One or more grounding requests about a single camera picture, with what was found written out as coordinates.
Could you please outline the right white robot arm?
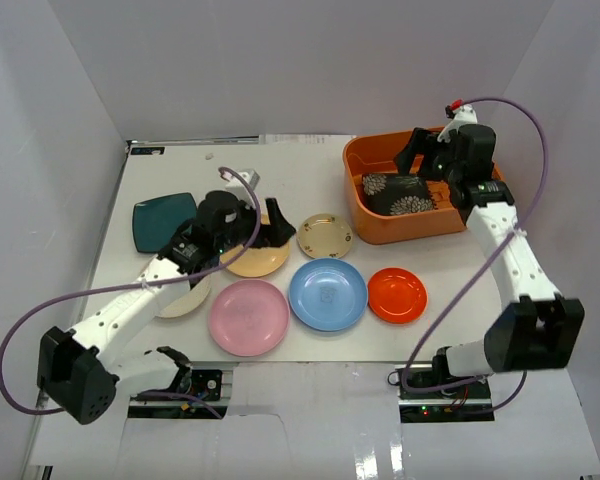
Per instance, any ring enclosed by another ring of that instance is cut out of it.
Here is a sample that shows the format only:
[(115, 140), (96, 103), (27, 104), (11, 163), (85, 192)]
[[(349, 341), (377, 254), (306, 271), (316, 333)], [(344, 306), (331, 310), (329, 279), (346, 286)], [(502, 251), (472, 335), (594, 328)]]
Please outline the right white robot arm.
[(562, 295), (536, 259), (518, 219), (514, 198), (495, 177), (496, 134), (465, 124), (447, 138), (422, 128), (394, 162), (419, 177), (447, 184), (452, 206), (478, 241), (498, 288), (502, 312), (478, 341), (442, 347), (432, 360), (431, 384), (441, 397), (464, 391), (468, 379), (494, 373), (565, 368), (584, 320), (578, 299)]

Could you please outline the black floral square plate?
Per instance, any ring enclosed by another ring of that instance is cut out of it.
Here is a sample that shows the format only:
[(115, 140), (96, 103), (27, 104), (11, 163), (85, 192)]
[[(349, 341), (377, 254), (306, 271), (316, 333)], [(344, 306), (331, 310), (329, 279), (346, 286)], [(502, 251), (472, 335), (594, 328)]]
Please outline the black floral square plate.
[(416, 175), (369, 173), (362, 176), (362, 187), (367, 208), (381, 216), (435, 209), (426, 182)]

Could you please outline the teal square plate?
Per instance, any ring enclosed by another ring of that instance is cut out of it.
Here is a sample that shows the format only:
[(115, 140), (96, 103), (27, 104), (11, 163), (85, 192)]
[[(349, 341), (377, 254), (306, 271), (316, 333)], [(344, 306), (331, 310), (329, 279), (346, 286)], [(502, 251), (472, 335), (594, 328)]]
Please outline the teal square plate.
[(169, 194), (138, 202), (132, 211), (132, 236), (136, 251), (155, 254), (172, 238), (176, 229), (197, 212), (189, 192)]

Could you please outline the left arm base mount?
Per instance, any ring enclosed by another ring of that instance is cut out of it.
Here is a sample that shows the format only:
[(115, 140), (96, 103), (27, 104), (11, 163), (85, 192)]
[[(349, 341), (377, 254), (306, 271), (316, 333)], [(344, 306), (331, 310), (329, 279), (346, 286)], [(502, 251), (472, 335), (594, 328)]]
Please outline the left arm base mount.
[(129, 417), (220, 420), (228, 405), (223, 377), (220, 369), (193, 369), (174, 386), (133, 397)]

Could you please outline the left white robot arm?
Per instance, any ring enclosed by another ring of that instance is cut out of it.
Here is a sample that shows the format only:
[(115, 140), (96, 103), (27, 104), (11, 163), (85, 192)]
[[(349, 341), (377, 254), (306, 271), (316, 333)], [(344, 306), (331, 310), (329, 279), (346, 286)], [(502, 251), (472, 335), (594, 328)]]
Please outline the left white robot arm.
[(42, 336), (38, 386), (78, 423), (96, 421), (116, 396), (117, 358), (152, 319), (219, 270), (225, 252), (237, 246), (279, 248), (295, 235), (276, 199), (265, 205), (267, 223), (258, 207), (234, 194), (207, 193), (195, 216), (176, 228), (131, 289), (71, 329), (53, 327)]

